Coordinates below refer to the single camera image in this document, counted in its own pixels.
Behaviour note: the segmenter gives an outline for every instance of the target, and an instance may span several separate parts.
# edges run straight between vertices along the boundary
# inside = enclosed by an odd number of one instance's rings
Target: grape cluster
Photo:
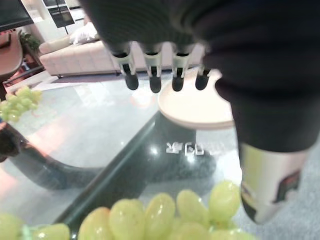
[[[24,112],[37,109],[41,98],[41,91],[31,91],[28,86],[20,88],[15,94],[7,93],[6,100],[0,102],[0,118],[16,123]]]
[[[208,208],[188,189],[178,194],[176,202],[167,193],[159,193],[146,208],[138,199],[121,199],[111,209],[102,206],[89,213],[77,239],[256,240],[232,221],[240,201],[239,187],[231,181],[212,189]],[[28,228],[17,217],[0,214],[0,239],[69,240],[71,236],[62,223]]]

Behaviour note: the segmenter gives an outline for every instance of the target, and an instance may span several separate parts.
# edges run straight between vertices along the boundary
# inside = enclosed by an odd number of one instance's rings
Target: glass table
[[[0,212],[29,225],[64,222],[76,239],[90,211],[118,199],[147,204],[156,193],[175,198],[191,189],[207,203],[215,183],[241,182],[234,128],[192,130],[170,122],[158,112],[147,76],[137,91],[128,90],[124,81],[93,78],[101,81],[44,91],[39,108],[13,125],[44,156],[71,168],[31,176],[29,165],[21,165],[28,162],[23,157],[0,163]],[[252,223],[241,208],[234,217],[239,227],[263,240],[318,239],[319,156],[317,143],[296,201],[263,226]]]

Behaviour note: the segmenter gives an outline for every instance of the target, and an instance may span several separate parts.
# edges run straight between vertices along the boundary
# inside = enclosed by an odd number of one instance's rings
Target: robotic hand
[[[241,196],[256,223],[297,191],[320,130],[320,2],[311,0],[80,0],[117,59],[129,89],[138,87],[130,41],[144,52],[150,87],[161,89],[161,44],[174,49],[172,87],[180,91],[195,42],[206,46],[196,88],[209,69],[231,104],[243,170]]]

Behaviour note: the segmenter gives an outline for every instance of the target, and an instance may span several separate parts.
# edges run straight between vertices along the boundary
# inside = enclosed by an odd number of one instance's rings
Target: white pillow
[[[70,36],[71,44],[86,44],[97,40],[98,33],[92,22],[88,22],[85,26],[77,29]]]

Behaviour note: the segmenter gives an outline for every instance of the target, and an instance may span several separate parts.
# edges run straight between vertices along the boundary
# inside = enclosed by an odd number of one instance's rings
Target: white plate
[[[188,70],[181,91],[174,91],[170,82],[158,96],[161,113],[172,122],[190,129],[213,130],[229,128],[234,124],[229,102],[222,99],[215,82],[221,78],[218,70],[210,71],[204,90],[195,87],[197,68]]]

